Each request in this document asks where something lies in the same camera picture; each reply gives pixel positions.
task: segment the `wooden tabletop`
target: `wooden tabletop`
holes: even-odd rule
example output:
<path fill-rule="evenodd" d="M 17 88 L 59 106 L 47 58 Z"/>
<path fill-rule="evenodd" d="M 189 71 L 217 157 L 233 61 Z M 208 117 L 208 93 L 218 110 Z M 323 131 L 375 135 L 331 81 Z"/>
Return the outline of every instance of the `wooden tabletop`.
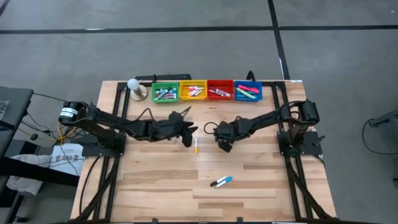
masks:
<path fill-rule="evenodd" d="M 112 112 L 116 86 L 114 81 L 103 82 L 98 108 Z M 303 83 L 286 81 L 286 87 L 289 101 L 306 99 Z M 123 99 L 122 94 L 119 115 Z M 203 131 L 209 121 L 232 121 L 237 115 L 253 118 L 274 110 L 271 88 L 263 87 L 263 100 L 258 103 L 180 100 L 155 104 L 150 95 L 140 102 L 129 100 L 128 119 L 135 119 L 145 108 L 152 110 L 155 119 L 167 119 L 172 111 L 181 112 L 192 106 L 185 119 L 199 127 L 194 133 L 199 153 L 195 154 L 193 146 L 184 147 L 181 139 L 144 142 L 128 138 L 119 166 L 112 222 L 149 222 L 152 218 L 161 222 L 226 222 L 235 221 L 236 217 L 245 221 L 294 220 L 284 158 L 277 143 L 277 125 L 234 143 L 230 153 L 218 148 L 214 137 Z M 302 156 L 302 160 L 309 191 L 327 213 L 335 216 L 322 163 L 313 156 Z M 93 161 L 94 158 L 84 161 L 71 218 L 78 216 L 81 188 Z M 83 208 L 97 191 L 101 166 L 102 159 L 89 176 Z M 224 175 L 233 180 L 218 189 L 210 187 Z M 304 217 L 299 190 L 298 197 Z M 105 204 L 103 200 L 100 217 L 104 217 Z"/>

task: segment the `gray floor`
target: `gray floor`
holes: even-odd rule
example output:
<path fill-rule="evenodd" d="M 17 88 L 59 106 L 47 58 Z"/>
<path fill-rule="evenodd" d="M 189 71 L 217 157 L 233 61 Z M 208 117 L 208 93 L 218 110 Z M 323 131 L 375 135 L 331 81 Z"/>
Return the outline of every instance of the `gray floor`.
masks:
<path fill-rule="evenodd" d="M 308 2 L 275 1 L 279 25 L 398 24 L 393 0 Z M 269 14 L 267 1 L 260 0 L 12 0 L 0 17 L 0 30 L 269 26 Z M 318 106 L 317 129 L 326 135 L 322 146 L 338 216 L 397 223 L 392 177 L 398 176 L 398 158 L 365 150 L 361 128 L 367 119 L 398 108 L 398 30 L 281 34 L 291 79 L 302 79 Z M 244 78 L 248 70 L 258 79 L 282 78 L 273 31 L 0 35 L 0 85 L 68 100 L 96 101 L 103 80 L 154 73 Z M 61 107 L 34 96 L 29 112 L 55 128 Z M 378 130 L 369 129 L 366 136 L 375 150 L 396 150 Z M 72 187 L 46 184 L 40 200 L 24 200 L 20 215 L 30 216 L 31 223 L 67 220 L 74 194 Z M 6 213 L 0 209 L 0 222 Z"/>

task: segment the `paper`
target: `paper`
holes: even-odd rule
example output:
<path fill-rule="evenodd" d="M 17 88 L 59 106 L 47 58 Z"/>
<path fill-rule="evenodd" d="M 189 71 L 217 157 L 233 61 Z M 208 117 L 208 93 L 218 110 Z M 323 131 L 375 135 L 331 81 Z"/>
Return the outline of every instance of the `paper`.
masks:
<path fill-rule="evenodd" d="M 81 168 L 83 167 L 83 157 L 81 156 L 82 151 L 83 146 L 79 144 L 63 144 L 62 146 L 54 146 L 49 168 L 80 176 Z"/>

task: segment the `blue marker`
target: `blue marker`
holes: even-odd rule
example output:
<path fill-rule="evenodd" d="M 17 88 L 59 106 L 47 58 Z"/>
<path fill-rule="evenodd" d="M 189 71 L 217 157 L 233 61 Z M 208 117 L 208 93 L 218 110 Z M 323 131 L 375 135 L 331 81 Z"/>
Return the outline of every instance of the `blue marker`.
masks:
<path fill-rule="evenodd" d="M 221 187 L 222 185 L 228 183 L 229 181 L 232 180 L 232 177 L 228 177 L 226 180 L 222 181 L 221 183 L 217 184 L 216 187 Z"/>

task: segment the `pink marker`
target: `pink marker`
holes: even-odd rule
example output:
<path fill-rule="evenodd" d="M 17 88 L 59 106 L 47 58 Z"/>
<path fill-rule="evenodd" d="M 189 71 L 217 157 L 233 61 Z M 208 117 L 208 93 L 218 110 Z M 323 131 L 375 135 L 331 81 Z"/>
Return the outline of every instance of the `pink marker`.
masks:
<path fill-rule="evenodd" d="M 238 88 L 241 90 L 252 91 L 253 93 L 259 93 L 260 91 L 257 88 L 249 88 L 246 86 L 238 85 Z"/>

